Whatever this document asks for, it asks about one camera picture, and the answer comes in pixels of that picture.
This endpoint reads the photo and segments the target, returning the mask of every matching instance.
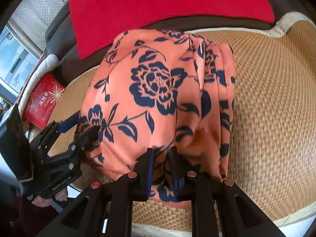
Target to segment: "clamp screw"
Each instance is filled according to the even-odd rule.
[[[197,176],[197,173],[196,173],[195,171],[193,171],[193,170],[190,170],[190,171],[188,171],[188,172],[186,173],[186,175],[187,175],[188,177],[196,177],[196,176]]]
[[[231,180],[231,179],[226,179],[226,180],[224,181],[224,183],[225,183],[225,185],[227,185],[227,186],[233,186],[233,185],[234,185],[234,181]]]
[[[98,181],[95,181],[95,182],[92,182],[90,184],[90,186],[91,186],[92,189],[97,189],[97,188],[99,188],[101,186],[101,183],[98,182]]]
[[[129,173],[127,174],[127,176],[128,176],[128,178],[135,178],[135,177],[137,177],[137,173],[134,172],[134,171],[132,171],[132,172],[129,172]]]

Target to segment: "folded cloth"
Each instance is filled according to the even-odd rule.
[[[226,178],[235,61],[228,44],[175,31],[118,35],[81,108],[76,135],[99,125],[86,151],[92,166],[117,180],[152,147],[153,199],[176,202],[166,153],[176,146],[196,171]],[[173,206],[190,208],[188,202]]]
[[[122,31],[179,16],[275,18],[268,0],[69,0],[78,55],[84,59]]]

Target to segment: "black clamp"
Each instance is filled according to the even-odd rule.
[[[37,236],[102,236],[105,219],[108,219],[105,236],[130,236],[133,201],[148,200],[153,163],[154,151],[148,149],[134,171],[112,183],[91,183]]]
[[[99,126],[91,127],[78,136],[66,152],[48,156],[60,134],[77,124],[79,113],[78,111],[65,121],[53,121],[31,141],[33,180],[22,182],[23,196],[27,200],[33,201],[38,195],[45,199],[54,199],[57,192],[82,175],[80,162],[83,160],[84,151],[98,139]]]
[[[170,148],[168,159],[173,193],[179,201],[192,201],[192,237],[219,236],[213,200],[224,237],[285,237],[232,180],[220,183],[195,172],[175,147]],[[134,171],[112,183],[91,183],[37,237],[103,236],[105,219],[106,237],[130,237],[132,202],[148,200],[153,162],[154,152],[148,149]]]

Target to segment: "rattan mat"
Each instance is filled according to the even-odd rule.
[[[201,33],[234,50],[237,82],[229,175],[271,220],[316,200],[316,28],[298,21],[281,38],[244,31]],[[70,84],[50,121],[80,109],[96,69]],[[60,136],[50,155],[67,149],[75,129]],[[109,181],[87,165],[74,182]],[[133,222],[191,230],[191,212],[156,201],[135,202]]]

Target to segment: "red cushion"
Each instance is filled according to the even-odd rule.
[[[176,16],[275,19],[268,0],[70,0],[70,11],[81,59],[123,31]]]

